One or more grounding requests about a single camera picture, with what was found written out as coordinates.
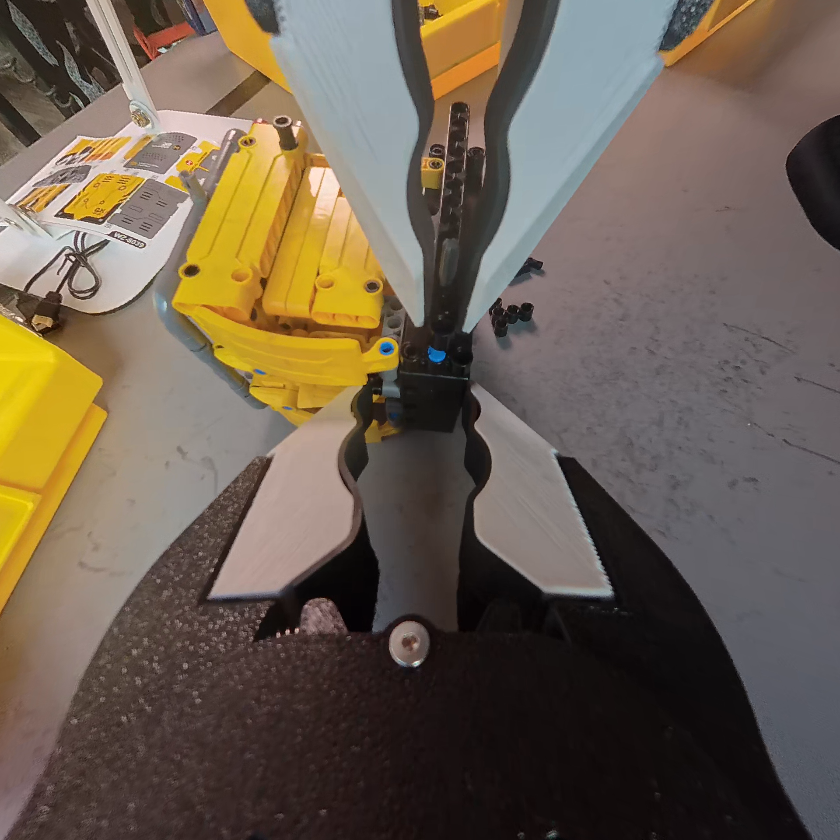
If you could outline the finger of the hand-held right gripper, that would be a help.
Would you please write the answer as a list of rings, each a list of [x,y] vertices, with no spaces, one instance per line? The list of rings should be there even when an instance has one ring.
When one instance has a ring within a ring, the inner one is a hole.
[[[424,324],[434,225],[421,164],[434,118],[417,2],[279,1],[291,92],[408,316]]]
[[[506,289],[663,62],[663,1],[526,1],[486,105],[486,164],[465,225],[461,329]]]

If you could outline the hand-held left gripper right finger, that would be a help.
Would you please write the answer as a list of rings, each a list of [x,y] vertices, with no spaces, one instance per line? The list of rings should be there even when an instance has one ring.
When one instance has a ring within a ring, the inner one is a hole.
[[[458,552],[458,630],[541,629],[557,600],[609,603],[612,583],[556,447],[483,386],[464,403],[470,492]]]

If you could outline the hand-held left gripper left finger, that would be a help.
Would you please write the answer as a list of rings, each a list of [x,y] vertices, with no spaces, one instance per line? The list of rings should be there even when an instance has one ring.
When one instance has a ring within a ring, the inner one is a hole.
[[[372,397],[372,385],[344,388],[269,452],[208,601],[274,601],[292,628],[306,602],[325,598],[349,631],[372,630],[377,558],[357,486]]]

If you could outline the long black lego beam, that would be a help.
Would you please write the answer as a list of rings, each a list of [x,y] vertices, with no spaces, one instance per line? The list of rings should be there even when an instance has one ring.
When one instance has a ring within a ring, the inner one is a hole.
[[[459,270],[466,262],[465,236],[470,216],[467,190],[469,105],[455,101],[449,110],[444,168],[444,190],[440,208],[437,243],[440,246],[438,278],[444,314],[453,332],[460,328],[465,293]]]

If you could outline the yellow black lego robot body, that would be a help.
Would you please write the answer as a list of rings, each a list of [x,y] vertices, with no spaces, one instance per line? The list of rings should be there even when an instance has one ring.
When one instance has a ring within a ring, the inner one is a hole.
[[[175,178],[192,207],[154,290],[168,332],[242,399],[299,427],[369,384],[366,438],[455,429],[471,336],[415,322],[323,154],[288,117],[226,133]]]

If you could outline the black lego pin cluster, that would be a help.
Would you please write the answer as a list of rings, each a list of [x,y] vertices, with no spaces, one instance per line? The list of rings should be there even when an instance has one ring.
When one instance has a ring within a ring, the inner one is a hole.
[[[494,336],[501,340],[508,336],[511,327],[522,324],[529,326],[532,323],[533,313],[534,306],[530,301],[505,305],[500,298],[497,299],[488,311]]]

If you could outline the yellow plastic bin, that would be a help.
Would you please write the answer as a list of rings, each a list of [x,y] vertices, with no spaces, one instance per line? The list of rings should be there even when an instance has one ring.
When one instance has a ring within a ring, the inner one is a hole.
[[[500,57],[505,1],[420,1],[421,36],[435,99],[495,67]],[[244,1],[205,1],[226,47],[274,81],[291,88],[269,37]]]
[[[754,1],[708,1],[708,12],[694,33],[674,49],[659,51],[664,66],[673,66],[752,4]]]
[[[2,318],[1,607],[106,421],[101,387],[66,351]]]

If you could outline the instruction sheet on white stand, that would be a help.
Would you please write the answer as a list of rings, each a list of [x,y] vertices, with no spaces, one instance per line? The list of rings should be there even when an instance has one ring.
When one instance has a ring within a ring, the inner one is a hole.
[[[112,3],[88,2],[87,5],[119,69],[124,93],[109,93],[97,100],[97,104],[116,106],[116,116],[112,118],[116,131],[110,136],[76,138],[184,132],[219,147],[226,132],[249,128],[249,121],[242,119],[156,108]],[[18,189],[2,200],[2,287],[48,301],[60,296],[60,302],[71,309],[107,314],[130,304],[154,280],[163,277],[163,268],[174,255],[176,241],[186,231],[187,215],[193,207],[192,195],[187,192],[187,201],[172,218],[171,225],[144,248],[68,227],[43,226],[12,206],[9,199],[76,138],[67,136],[62,148],[52,140],[43,162],[26,164],[22,174],[17,175]],[[200,183],[192,173],[190,183],[194,184],[194,192],[199,193],[201,186],[209,187],[209,174]]]

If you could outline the yellow grey sticker sheet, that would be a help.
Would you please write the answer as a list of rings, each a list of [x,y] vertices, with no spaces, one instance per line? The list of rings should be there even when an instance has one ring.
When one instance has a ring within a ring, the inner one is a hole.
[[[184,132],[76,138],[9,203],[43,226],[144,248],[185,205],[180,174],[203,183],[219,147]]]

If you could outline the black white patterned cloth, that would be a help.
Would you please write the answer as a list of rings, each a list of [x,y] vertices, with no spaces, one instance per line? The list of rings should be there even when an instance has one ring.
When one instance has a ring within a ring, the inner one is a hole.
[[[121,85],[84,1],[2,1],[1,29],[65,118]]]

